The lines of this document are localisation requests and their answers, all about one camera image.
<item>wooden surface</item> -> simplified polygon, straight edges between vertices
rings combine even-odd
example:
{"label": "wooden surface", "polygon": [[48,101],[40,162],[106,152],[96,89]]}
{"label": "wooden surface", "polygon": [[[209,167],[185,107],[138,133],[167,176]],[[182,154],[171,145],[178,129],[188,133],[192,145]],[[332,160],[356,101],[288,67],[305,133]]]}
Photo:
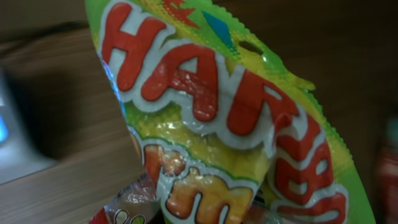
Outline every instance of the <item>wooden surface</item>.
{"label": "wooden surface", "polygon": [[[340,0],[215,2],[291,72],[316,84],[314,94],[351,149],[375,205],[378,144],[389,104],[398,98],[393,7]],[[46,37],[2,63],[31,92],[60,162],[0,186],[0,222],[87,223],[142,172],[88,30]]]}

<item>wooden table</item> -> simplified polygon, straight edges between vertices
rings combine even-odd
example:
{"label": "wooden table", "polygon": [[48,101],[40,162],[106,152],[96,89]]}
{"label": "wooden table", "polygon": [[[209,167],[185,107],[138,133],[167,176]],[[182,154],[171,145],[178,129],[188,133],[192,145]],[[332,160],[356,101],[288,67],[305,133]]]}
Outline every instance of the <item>wooden table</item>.
{"label": "wooden table", "polygon": [[[296,75],[313,81],[371,203],[388,103],[398,98],[393,7],[354,1],[215,0]],[[35,100],[57,166],[0,186],[1,223],[87,223],[142,172],[88,29],[2,61]]]}

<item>haribo bag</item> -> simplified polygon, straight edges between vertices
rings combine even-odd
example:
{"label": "haribo bag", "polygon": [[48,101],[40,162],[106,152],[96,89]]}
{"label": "haribo bag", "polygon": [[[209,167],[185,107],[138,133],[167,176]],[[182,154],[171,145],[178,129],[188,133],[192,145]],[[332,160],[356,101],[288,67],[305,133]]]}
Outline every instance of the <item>haribo bag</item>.
{"label": "haribo bag", "polygon": [[86,8],[167,223],[241,223],[255,198],[298,223],[374,223],[315,87],[225,9],[210,0]]}

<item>blue light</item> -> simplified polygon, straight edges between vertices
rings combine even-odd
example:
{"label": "blue light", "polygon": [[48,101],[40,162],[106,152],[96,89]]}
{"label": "blue light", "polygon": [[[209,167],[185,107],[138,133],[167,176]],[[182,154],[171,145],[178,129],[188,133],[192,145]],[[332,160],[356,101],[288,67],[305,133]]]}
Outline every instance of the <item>blue light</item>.
{"label": "blue light", "polygon": [[0,143],[4,142],[8,137],[8,130],[0,115]]}

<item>brown background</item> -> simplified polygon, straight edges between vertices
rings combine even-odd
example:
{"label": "brown background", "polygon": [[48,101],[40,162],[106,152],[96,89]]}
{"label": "brown background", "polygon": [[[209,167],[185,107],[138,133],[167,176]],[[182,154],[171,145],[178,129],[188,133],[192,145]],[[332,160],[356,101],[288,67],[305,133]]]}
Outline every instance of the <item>brown background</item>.
{"label": "brown background", "polygon": [[[15,2],[0,3],[0,12],[7,12],[1,16],[15,17],[14,25],[0,29],[9,37],[83,14],[81,1]],[[57,7],[51,10],[50,3]],[[398,98],[396,10],[387,2],[352,0],[215,3],[246,24],[291,72],[316,84],[314,94],[351,149],[375,208],[379,142]],[[19,18],[32,12],[35,21]],[[54,168],[0,186],[1,223],[87,223],[142,172],[88,29],[46,37],[1,63],[34,99],[47,153],[60,158]]]}

